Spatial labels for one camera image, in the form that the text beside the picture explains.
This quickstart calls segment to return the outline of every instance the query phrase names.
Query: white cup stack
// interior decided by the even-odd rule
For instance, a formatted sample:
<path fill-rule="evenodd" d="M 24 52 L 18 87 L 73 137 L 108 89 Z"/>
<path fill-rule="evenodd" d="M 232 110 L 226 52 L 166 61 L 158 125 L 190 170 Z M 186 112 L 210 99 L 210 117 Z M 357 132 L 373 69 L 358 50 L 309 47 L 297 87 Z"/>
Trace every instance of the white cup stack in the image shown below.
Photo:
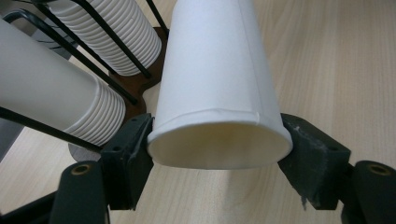
<path fill-rule="evenodd" d="M 97 146 L 119 129 L 122 98 L 97 77 L 0 20 L 0 106 Z"/>
<path fill-rule="evenodd" d="M 135 0 L 87 0 L 145 67 L 161 52 L 161 39 Z M 50 11 L 119 75 L 140 73 L 118 45 L 85 9 L 69 0 L 49 3 Z"/>

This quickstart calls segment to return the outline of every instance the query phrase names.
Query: wooden table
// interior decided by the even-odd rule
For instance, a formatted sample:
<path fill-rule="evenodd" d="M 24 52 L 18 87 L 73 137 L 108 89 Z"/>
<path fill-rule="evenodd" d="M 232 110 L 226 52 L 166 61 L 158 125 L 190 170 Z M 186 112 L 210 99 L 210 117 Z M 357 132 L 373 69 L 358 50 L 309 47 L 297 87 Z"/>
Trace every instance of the wooden table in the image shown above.
<path fill-rule="evenodd" d="M 145 1 L 138 1 L 156 25 Z M 170 24 L 176 1 L 155 1 Z M 361 160 L 396 167 L 396 2 L 257 0 L 257 18 L 281 111 L 309 120 Z M 156 97 L 150 91 L 147 98 Z M 6 213 L 56 190 L 73 163 L 67 144 L 25 128 L 0 163 Z M 277 164 L 204 171 L 155 164 L 133 211 L 113 223 L 341 223 L 302 207 Z"/>

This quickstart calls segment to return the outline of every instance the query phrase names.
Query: inverted paper cup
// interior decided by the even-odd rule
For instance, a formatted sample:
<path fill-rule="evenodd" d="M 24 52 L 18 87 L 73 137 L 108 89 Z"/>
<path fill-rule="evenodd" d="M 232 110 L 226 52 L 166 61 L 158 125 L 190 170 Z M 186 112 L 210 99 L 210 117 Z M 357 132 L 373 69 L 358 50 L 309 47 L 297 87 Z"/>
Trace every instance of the inverted paper cup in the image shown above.
<path fill-rule="evenodd" d="M 292 148 L 250 1 L 179 0 L 148 152 L 158 163 L 246 169 Z"/>

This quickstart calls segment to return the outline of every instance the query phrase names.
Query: white paper cup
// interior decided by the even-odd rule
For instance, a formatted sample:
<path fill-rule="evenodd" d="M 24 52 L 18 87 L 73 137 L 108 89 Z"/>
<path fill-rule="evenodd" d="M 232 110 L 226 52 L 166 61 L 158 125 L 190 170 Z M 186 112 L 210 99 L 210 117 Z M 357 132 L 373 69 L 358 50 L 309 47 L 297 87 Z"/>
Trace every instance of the white paper cup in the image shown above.
<path fill-rule="evenodd" d="M 0 105 L 59 130 L 95 101 L 97 78 L 0 21 Z"/>
<path fill-rule="evenodd" d="M 98 132 L 92 136 L 90 141 L 97 142 L 101 141 L 102 139 L 106 139 L 107 136 L 111 133 L 111 129 L 119 121 L 119 111 L 120 111 L 120 102 L 116 96 L 115 92 L 109 92 L 111 96 L 110 102 L 110 111 L 106 113 L 104 116 L 101 117 L 101 122 L 99 126 L 95 128 Z"/>
<path fill-rule="evenodd" d="M 122 124 L 126 109 L 121 98 L 119 100 L 119 103 L 122 103 L 122 105 L 117 107 L 118 110 L 116 111 L 116 115 L 118 116 L 110 124 L 110 126 L 112 126 L 112 129 L 105 136 L 101 137 L 102 139 L 108 139 L 108 140 L 111 139 L 114 136 L 114 134 L 116 134 L 116 130 L 118 130 Z"/>
<path fill-rule="evenodd" d="M 75 130 L 77 130 L 83 123 L 87 122 L 90 120 L 92 113 L 95 112 L 96 107 L 101 103 L 102 99 L 102 87 L 99 84 L 99 80 L 97 80 L 97 85 L 96 85 L 96 93 L 95 93 L 95 98 L 92 101 L 92 104 L 90 106 L 90 109 L 85 113 L 83 117 L 81 117 L 79 120 L 77 120 L 72 126 L 68 127 L 67 129 L 63 130 L 65 133 L 71 133 Z"/>
<path fill-rule="evenodd" d="M 81 138 L 87 139 L 88 137 L 95 137 L 97 133 L 101 132 L 103 129 L 100 129 L 100 127 L 106 123 L 106 119 L 109 119 L 112 115 L 112 110 L 113 108 L 113 101 L 112 101 L 112 95 L 109 94 L 108 92 L 106 93 L 107 95 L 107 101 L 104 106 L 101 107 L 101 110 L 99 113 L 96 115 L 94 122 L 89 124 L 87 127 L 87 132 L 85 132 Z"/>
<path fill-rule="evenodd" d="M 150 55 L 145 57 L 149 60 L 141 60 L 141 50 L 146 51 L 151 46 L 161 44 L 160 38 L 155 34 L 155 41 L 147 41 L 154 29 L 149 24 L 147 18 L 143 15 L 140 7 L 134 0 L 106 0 L 103 2 L 93 0 L 92 6 L 107 22 L 107 24 L 115 31 L 118 37 L 125 43 L 126 47 L 137 57 L 137 59 L 145 67 L 152 65 L 159 51 L 150 51 Z M 119 67 L 120 58 L 127 59 L 127 56 L 120 53 L 122 50 L 102 29 L 98 29 L 97 24 L 91 16 L 83 16 L 87 12 L 85 10 L 77 10 L 75 3 L 72 4 L 54 4 L 49 2 L 49 8 L 55 16 L 65 23 L 83 42 L 85 42 L 93 51 L 95 51 L 110 67 L 122 76 L 133 76 L 140 73 L 139 69 L 130 62 L 130 65 Z"/>
<path fill-rule="evenodd" d="M 81 132 L 81 130 L 83 130 L 85 127 L 87 127 L 87 125 L 90 124 L 92 122 L 92 120 L 96 117 L 97 113 L 99 112 L 99 110 L 103 104 L 104 98 L 105 98 L 105 92 L 103 91 L 104 86 L 99 85 L 99 87 L 100 87 L 100 92 L 99 92 L 98 102 L 95 105 L 93 111 L 91 111 L 91 113 L 89 114 L 88 118 L 75 123 L 73 126 L 64 130 L 64 132 L 73 134 L 76 137 L 80 137 L 79 133 Z"/>
<path fill-rule="evenodd" d="M 292 148 L 250 1 L 179 0 L 148 152 L 163 165 L 245 169 Z"/>
<path fill-rule="evenodd" d="M 106 91 L 103 90 L 100 104 L 94 110 L 88 122 L 84 122 L 77 130 L 72 132 L 74 136 L 84 138 L 88 134 L 91 134 L 95 131 L 93 126 L 96 125 L 101 117 L 107 112 L 106 110 L 108 109 L 109 97 L 110 96 L 106 93 Z"/>

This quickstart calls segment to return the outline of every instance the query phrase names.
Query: stack of paper cups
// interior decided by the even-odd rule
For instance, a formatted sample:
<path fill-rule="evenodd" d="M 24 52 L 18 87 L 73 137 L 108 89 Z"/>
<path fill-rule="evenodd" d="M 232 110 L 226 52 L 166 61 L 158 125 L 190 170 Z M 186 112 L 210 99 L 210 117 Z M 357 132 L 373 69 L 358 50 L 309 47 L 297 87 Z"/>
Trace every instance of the stack of paper cups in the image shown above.
<path fill-rule="evenodd" d="M 122 98 L 0 20 L 0 106 L 101 146 L 120 127 Z"/>
<path fill-rule="evenodd" d="M 249 0 L 178 0 L 148 152 L 158 163 L 243 169 L 291 150 Z"/>
<path fill-rule="evenodd" d="M 161 39 L 134 0 L 87 0 L 145 67 L 161 52 Z M 67 0 L 49 2 L 50 11 L 84 43 L 122 76 L 139 69 L 99 24 L 78 4 Z"/>

